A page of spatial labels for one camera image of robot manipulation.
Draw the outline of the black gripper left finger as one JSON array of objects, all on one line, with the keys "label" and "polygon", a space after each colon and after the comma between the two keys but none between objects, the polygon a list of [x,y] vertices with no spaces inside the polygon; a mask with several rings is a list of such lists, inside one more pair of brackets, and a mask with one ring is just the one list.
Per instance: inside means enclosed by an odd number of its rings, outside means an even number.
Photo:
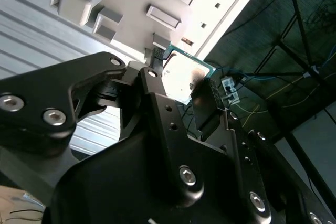
[{"label": "black gripper left finger", "polygon": [[146,133],[169,181],[186,185],[177,193],[196,199],[203,183],[189,169],[192,156],[179,156],[189,139],[160,74],[107,52],[1,81],[1,172],[49,205],[63,175],[80,163],[69,147],[77,124],[108,106],[121,110],[121,142]]}]

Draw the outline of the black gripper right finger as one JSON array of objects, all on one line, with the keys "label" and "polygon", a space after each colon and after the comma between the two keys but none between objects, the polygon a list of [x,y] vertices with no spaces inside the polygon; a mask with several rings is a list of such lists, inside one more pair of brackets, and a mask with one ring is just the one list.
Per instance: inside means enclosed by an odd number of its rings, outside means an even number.
[{"label": "black gripper right finger", "polygon": [[210,171],[231,222],[329,223],[329,212],[275,145],[259,131],[243,130],[211,79],[199,82],[191,97],[201,140],[223,151],[223,169]]}]

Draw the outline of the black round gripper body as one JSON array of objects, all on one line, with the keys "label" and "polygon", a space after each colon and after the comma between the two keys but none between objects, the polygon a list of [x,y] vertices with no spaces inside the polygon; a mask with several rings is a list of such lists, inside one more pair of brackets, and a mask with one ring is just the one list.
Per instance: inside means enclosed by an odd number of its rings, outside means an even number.
[{"label": "black round gripper body", "polygon": [[203,183],[196,199],[177,193],[160,149],[139,133],[87,158],[67,171],[43,215],[44,223],[270,223],[262,187],[238,189],[234,164],[207,143],[188,140],[180,157]]}]

